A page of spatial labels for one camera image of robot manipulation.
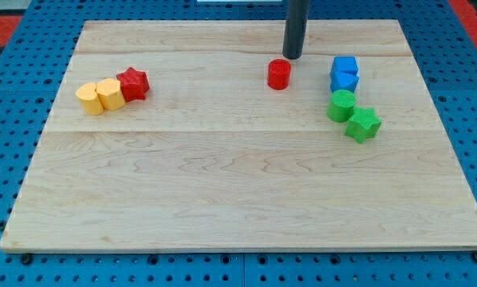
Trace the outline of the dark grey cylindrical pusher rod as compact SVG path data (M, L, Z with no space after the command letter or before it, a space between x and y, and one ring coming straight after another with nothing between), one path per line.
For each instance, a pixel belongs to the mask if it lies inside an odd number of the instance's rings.
M310 0L289 0L283 38L283 57L296 60L302 56L309 16Z

